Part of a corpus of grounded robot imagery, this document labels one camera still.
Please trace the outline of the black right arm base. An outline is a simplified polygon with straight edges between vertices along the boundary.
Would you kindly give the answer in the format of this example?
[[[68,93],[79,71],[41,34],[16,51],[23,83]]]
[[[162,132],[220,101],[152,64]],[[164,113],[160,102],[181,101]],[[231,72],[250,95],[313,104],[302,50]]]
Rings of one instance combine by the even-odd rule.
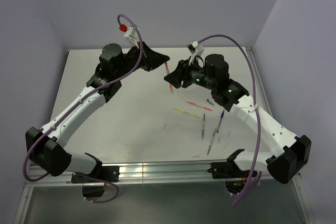
[[[207,170],[212,175],[213,179],[233,179],[225,183],[227,190],[230,193],[237,194],[244,188],[250,170],[241,170],[233,161],[212,162],[211,167]]]

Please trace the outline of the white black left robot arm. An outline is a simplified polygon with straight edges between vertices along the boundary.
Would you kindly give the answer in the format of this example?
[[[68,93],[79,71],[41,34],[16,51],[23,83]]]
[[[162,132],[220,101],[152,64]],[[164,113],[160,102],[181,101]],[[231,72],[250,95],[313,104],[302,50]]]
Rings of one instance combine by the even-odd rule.
[[[98,181],[102,176],[102,161],[89,153],[71,154],[64,147],[84,121],[117,93],[123,76],[138,69],[150,72],[169,60],[169,56],[145,43],[138,43],[126,53],[118,44],[105,45],[94,75],[76,99],[49,123],[26,132],[26,159],[54,177],[75,172],[83,173],[91,182]]]

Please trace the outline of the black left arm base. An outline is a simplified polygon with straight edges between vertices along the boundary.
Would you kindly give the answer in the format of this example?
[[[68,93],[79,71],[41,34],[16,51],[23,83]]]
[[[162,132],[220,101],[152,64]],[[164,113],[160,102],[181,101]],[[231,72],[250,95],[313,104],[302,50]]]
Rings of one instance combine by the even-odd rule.
[[[119,195],[120,189],[116,185],[119,180],[119,166],[102,166],[98,172],[94,175],[86,175],[83,173],[73,173],[71,177],[72,184],[82,184],[82,195],[86,201],[95,204],[102,204],[110,202],[116,199]],[[84,184],[89,183],[103,183],[102,186],[97,186],[96,189],[93,186],[85,186]],[[112,186],[116,191],[111,198],[100,199],[107,186]]]

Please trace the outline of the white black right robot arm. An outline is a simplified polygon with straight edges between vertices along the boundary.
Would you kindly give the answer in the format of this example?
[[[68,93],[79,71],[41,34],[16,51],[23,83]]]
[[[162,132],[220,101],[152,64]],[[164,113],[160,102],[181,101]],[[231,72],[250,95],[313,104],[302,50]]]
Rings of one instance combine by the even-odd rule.
[[[177,89],[192,84],[209,89],[218,105],[242,120],[269,147],[268,152],[258,153],[254,168],[251,167],[254,153],[244,149],[234,151],[225,162],[212,163],[208,172],[214,179],[238,178],[249,171],[253,176],[268,172],[276,181],[286,184],[307,164],[311,140],[305,135],[297,136],[255,105],[249,92],[230,78],[229,65],[223,55],[206,56],[203,67],[180,60],[164,80]]]

